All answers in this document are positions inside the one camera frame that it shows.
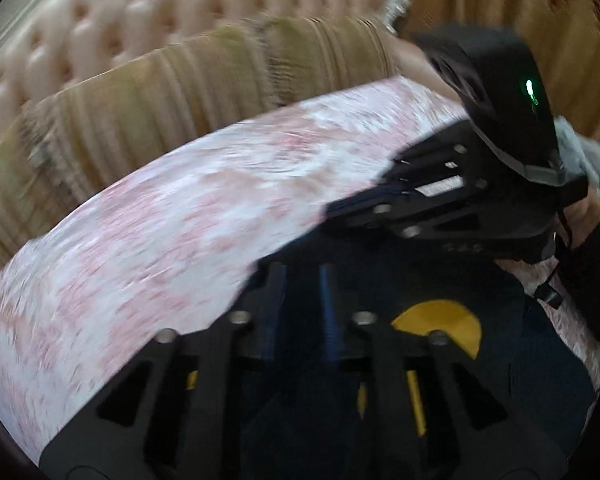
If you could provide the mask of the operator right hand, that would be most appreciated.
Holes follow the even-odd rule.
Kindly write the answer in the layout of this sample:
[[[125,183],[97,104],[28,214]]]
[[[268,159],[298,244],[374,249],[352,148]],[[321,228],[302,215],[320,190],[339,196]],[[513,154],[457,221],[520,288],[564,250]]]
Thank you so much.
[[[582,245],[586,238],[600,223],[600,196],[594,188],[588,189],[588,195],[564,210],[564,216],[570,234],[561,226],[560,234],[570,242],[572,248]]]

